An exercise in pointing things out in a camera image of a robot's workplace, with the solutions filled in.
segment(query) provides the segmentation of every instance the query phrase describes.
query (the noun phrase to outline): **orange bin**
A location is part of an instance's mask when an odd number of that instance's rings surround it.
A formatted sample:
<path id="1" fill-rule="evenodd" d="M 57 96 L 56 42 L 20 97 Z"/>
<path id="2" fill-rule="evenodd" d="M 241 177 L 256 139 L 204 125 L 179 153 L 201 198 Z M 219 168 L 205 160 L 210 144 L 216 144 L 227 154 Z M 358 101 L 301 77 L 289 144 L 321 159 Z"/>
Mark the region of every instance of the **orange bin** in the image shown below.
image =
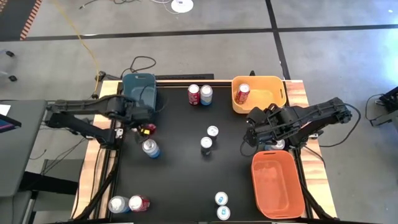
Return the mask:
<path id="1" fill-rule="evenodd" d="M 250 94 L 243 104 L 235 102 L 235 96 L 240 84 L 250 86 Z M 240 76 L 232 80 L 232 107 L 237 113 L 247 114 L 253 108 L 262 110 L 268 108 L 271 103 L 282 107 L 286 103 L 284 83 L 274 76 Z"/>
<path id="2" fill-rule="evenodd" d="M 294 159 L 285 151 L 262 151 L 251 164 L 257 208 L 268 218 L 297 218 L 304 198 Z"/>

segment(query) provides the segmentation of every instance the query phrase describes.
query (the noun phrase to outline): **chair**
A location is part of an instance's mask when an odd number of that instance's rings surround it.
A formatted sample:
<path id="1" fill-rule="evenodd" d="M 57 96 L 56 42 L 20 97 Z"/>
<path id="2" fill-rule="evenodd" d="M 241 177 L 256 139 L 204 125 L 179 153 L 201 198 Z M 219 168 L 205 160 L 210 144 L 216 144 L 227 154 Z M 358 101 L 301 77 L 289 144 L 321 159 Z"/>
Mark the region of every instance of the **chair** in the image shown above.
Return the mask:
<path id="1" fill-rule="evenodd" d="M 6 50 L 6 49 L 0 50 L 0 54 L 6 54 L 6 55 L 8 55 L 8 56 L 10 56 L 10 57 L 15 56 L 14 53 L 12 53 L 11 51 Z M 14 75 L 10 75 L 10 76 L 9 76 L 7 72 L 4 72 L 4 71 L 1 71 L 1 70 L 0 70 L 0 76 L 1 76 L 1 75 L 7 76 L 8 79 L 10 79 L 10 81 L 12 81 L 12 82 L 15 82 L 15 81 L 18 80 L 17 77 L 15 77 Z"/>

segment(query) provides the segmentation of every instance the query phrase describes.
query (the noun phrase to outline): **yellow cable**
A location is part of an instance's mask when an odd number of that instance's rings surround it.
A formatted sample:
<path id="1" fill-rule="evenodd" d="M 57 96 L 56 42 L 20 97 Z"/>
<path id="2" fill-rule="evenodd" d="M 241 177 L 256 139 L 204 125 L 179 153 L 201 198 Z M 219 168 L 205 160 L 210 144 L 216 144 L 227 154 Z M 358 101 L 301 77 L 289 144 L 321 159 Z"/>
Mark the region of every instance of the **yellow cable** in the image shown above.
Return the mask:
<path id="1" fill-rule="evenodd" d="M 69 25 L 73 28 L 73 30 L 75 31 L 77 37 L 80 40 L 80 43 L 87 49 L 88 53 L 90 53 L 91 57 L 93 58 L 94 61 L 94 65 L 95 65 L 95 70 L 96 70 L 96 82 L 95 82 L 95 88 L 94 88 L 94 94 L 97 93 L 97 89 L 98 89 L 98 82 L 100 81 L 100 66 L 98 65 L 97 59 L 95 59 L 94 53 L 87 47 L 87 45 L 85 44 L 85 42 L 83 41 L 83 39 L 81 39 L 80 37 L 80 33 L 77 30 L 77 28 L 75 27 L 75 25 L 73 25 L 72 20 L 69 19 L 69 17 L 65 14 L 65 12 L 63 11 L 63 9 L 61 8 L 58 0 L 52 0 L 55 7 L 58 9 L 58 11 L 60 11 L 60 13 L 63 15 L 63 17 L 65 18 L 65 20 L 69 23 Z"/>

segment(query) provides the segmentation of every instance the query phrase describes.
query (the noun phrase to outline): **coca-cola can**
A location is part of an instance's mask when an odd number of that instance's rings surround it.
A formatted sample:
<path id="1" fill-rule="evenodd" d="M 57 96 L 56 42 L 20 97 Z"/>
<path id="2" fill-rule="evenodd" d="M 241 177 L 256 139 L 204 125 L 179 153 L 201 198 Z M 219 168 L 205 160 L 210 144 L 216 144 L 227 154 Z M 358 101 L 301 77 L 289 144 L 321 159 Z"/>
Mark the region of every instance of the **coca-cola can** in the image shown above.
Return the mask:
<path id="1" fill-rule="evenodd" d="M 188 87 L 188 99 L 192 105 L 197 105 L 200 102 L 200 89 L 198 85 L 192 84 Z"/>
<path id="2" fill-rule="evenodd" d="M 129 200 L 129 207 L 133 212 L 143 212 L 149 208 L 149 199 L 141 195 L 134 195 Z"/>
<path id="3" fill-rule="evenodd" d="M 243 104 L 248 99 L 249 93 L 250 86 L 248 84 L 241 84 L 236 93 L 235 102 L 237 104 Z"/>

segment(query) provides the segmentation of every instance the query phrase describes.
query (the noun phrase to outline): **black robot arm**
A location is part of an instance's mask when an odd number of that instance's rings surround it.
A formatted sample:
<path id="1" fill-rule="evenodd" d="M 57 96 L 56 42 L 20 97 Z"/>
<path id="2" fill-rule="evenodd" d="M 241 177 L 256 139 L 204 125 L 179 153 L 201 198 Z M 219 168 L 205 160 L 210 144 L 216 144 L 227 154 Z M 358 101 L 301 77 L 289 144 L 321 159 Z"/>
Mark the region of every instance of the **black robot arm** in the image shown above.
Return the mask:
<path id="1" fill-rule="evenodd" d="M 302 147 L 309 135 L 329 124 L 347 123 L 351 117 L 351 112 L 339 98 L 306 108 L 279 108 L 273 104 L 262 111 L 256 107 L 246 117 L 249 127 L 244 140 L 252 147 L 261 143 L 273 144 L 281 139 L 285 139 L 288 146 Z"/>
<path id="2" fill-rule="evenodd" d="M 101 147 L 115 145 L 116 131 L 101 129 L 75 117 L 78 114 L 100 114 L 126 125 L 137 128 L 150 123 L 154 110 L 136 106 L 135 100 L 124 95 L 109 95 L 98 100 L 57 100 L 47 107 L 45 123 L 50 128 L 68 128 L 82 136 L 97 139 Z"/>

